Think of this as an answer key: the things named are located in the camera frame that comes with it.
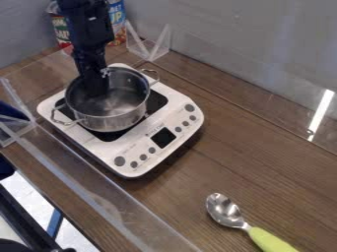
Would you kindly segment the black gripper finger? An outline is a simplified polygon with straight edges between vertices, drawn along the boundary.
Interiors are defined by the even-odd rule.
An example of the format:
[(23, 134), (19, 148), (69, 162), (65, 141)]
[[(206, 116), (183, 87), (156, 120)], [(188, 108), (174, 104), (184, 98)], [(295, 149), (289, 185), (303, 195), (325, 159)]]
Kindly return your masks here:
[(103, 95), (109, 87), (109, 78), (105, 74), (105, 50), (80, 50), (72, 51), (75, 65), (81, 79), (81, 89), (88, 97)]

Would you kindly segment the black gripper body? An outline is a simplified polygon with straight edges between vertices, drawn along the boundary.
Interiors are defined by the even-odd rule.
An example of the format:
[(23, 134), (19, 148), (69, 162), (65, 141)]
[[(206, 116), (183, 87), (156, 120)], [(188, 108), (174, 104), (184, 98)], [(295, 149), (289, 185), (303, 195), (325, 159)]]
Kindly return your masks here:
[(75, 51), (103, 49), (115, 39), (107, 0), (56, 0)]

